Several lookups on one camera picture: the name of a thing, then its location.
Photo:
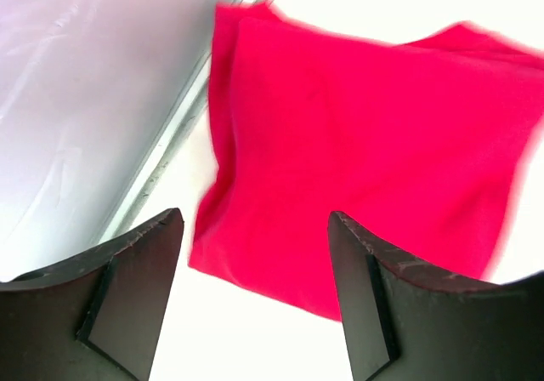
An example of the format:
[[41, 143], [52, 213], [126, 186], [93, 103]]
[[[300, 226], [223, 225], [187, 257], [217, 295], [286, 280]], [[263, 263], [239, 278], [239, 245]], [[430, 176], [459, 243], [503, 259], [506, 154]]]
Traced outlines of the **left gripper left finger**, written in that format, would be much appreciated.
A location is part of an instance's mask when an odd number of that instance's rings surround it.
[[3, 380], [147, 380], [184, 234], [167, 209], [1, 285]]

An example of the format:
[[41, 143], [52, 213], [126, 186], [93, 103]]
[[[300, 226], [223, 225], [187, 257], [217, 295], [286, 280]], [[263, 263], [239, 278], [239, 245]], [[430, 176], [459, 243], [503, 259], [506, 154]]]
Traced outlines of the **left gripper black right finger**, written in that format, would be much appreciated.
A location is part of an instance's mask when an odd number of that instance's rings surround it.
[[458, 275], [341, 212], [328, 238], [354, 379], [542, 379], [542, 274], [505, 285]]

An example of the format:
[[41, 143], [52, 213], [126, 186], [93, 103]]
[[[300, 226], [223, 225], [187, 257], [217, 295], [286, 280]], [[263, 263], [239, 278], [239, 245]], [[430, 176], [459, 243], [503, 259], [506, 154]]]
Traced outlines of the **crimson red t shirt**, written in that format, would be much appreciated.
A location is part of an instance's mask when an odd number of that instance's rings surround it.
[[220, 4], [208, 109], [218, 171], [190, 267], [339, 320], [334, 211], [483, 277], [543, 115], [543, 56], [466, 23], [391, 45]]

